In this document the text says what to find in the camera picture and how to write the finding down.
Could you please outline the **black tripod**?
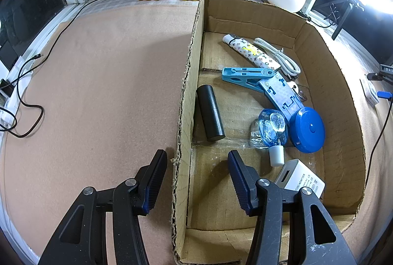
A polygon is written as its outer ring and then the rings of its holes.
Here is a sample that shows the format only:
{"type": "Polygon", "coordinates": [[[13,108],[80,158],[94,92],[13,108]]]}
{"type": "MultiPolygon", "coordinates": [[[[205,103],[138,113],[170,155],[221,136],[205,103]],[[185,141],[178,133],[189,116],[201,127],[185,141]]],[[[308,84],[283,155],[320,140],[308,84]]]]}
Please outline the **black tripod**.
{"type": "Polygon", "coordinates": [[[335,21],[337,27],[332,33],[332,40],[336,40],[338,37],[339,33],[343,29],[344,23],[346,19],[349,17],[350,13],[354,9],[358,9],[362,12],[364,12],[364,5],[360,2],[360,0],[333,0],[327,3],[326,5],[329,7],[336,6],[337,4],[344,4],[345,6],[345,11],[344,14],[338,19],[338,21],[335,21]]]}

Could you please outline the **white patterned tube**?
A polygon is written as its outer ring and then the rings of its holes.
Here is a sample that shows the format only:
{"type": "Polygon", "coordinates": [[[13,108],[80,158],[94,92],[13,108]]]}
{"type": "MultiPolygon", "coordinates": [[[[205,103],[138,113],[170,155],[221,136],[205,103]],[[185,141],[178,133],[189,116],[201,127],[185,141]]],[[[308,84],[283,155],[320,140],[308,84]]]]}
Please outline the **white patterned tube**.
{"type": "Polygon", "coordinates": [[[270,68],[274,71],[279,71],[281,68],[280,64],[271,58],[266,52],[263,52],[244,38],[233,34],[226,34],[223,36],[223,42],[238,52],[241,56],[245,57],[257,68],[270,68]]]}

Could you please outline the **clear plastic white box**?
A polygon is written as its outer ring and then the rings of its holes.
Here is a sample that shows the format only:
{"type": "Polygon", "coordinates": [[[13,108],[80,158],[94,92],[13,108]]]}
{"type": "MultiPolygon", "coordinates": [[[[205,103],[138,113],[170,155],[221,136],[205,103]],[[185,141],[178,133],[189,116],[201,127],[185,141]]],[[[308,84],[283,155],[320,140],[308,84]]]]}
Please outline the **clear plastic white box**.
{"type": "Polygon", "coordinates": [[[366,78],[361,78],[360,83],[364,92],[364,96],[367,102],[375,107],[379,103],[379,99],[377,96],[377,91],[374,84],[366,78]]]}

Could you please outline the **light blue clip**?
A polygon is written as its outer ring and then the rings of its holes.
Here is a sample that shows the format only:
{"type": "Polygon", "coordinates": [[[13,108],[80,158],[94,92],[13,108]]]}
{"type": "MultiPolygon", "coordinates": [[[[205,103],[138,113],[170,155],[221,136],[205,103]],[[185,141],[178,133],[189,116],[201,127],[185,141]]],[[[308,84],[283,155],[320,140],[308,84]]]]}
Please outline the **light blue clip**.
{"type": "Polygon", "coordinates": [[[269,80],[276,72],[270,68],[223,68],[221,78],[231,84],[236,84],[260,93],[265,89],[259,83],[261,80],[269,80]]]}

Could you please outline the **black cylinder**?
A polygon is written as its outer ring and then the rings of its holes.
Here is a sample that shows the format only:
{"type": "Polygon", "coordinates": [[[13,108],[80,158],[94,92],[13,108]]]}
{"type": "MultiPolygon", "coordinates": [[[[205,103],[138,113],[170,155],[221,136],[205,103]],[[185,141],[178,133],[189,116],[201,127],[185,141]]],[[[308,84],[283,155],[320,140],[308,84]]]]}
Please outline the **black cylinder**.
{"type": "Polygon", "coordinates": [[[199,86],[196,90],[202,123],[207,141],[215,142],[225,138],[225,131],[211,85],[199,86]]]}

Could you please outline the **blue round tape measure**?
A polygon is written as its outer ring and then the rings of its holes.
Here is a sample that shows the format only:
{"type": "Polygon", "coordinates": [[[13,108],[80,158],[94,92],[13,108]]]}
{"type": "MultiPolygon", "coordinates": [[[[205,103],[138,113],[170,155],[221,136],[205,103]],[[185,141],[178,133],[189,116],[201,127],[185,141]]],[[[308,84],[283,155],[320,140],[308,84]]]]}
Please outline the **blue round tape measure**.
{"type": "Polygon", "coordinates": [[[322,118],[311,107],[302,107],[290,119],[289,135],[300,152],[319,151],[324,145],[326,136],[322,118]]]}

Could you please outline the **blue clear sanitizer bottle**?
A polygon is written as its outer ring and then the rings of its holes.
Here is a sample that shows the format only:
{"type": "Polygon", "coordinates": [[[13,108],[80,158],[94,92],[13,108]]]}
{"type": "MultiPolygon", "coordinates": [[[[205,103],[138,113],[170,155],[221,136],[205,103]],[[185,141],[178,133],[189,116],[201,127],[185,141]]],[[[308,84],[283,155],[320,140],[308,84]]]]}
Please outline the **blue clear sanitizer bottle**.
{"type": "Polygon", "coordinates": [[[275,109],[263,109],[250,128],[250,143],[257,149],[267,149],[272,167],[284,165],[284,146],[288,127],[284,115],[275,109]]]}

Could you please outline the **white power adapter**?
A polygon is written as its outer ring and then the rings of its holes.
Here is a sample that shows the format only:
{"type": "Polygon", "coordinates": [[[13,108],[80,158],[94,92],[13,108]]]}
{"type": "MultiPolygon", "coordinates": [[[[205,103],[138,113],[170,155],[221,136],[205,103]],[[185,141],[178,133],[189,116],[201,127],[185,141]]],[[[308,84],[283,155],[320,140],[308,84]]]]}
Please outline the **white power adapter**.
{"type": "Polygon", "coordinates": [[[299,191],[302,187],[312,189],[320,199],[325,183],[309,169],[300,159],[287,161],[274,182],[278,187],[291,191],[299,191]]]}

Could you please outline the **cardboard box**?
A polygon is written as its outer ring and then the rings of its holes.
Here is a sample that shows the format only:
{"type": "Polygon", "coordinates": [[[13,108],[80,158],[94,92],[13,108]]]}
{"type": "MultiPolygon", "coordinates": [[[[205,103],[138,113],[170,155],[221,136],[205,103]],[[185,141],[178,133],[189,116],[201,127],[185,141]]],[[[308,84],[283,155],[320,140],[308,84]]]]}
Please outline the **cardboard box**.
{"type": "Polygon", "coordinates": [[[225,67],[249,61],[223,43],[235,34],[260,37],[282,48],[301,67],[298,83],[323,119],[326,140],[311,154],[293,146],[285,159],[300,159],[324,182],[322,201],[343,234],[356,218],[366,176],[364,141],[354,92],[324,39],[301,17],[251,0],[200,0],[188,48],[173,163],[172,245],[177,264],[242,264],[248,256],[256,218],[241,209],[228,172],[235,149],[263,177],[275,179],[268,153],[249,142],[252,122],[271,106],[260,92],[222,80],[225,67]],[[207,141],[197,88],[211,85],[225,138],[207,141]]]}

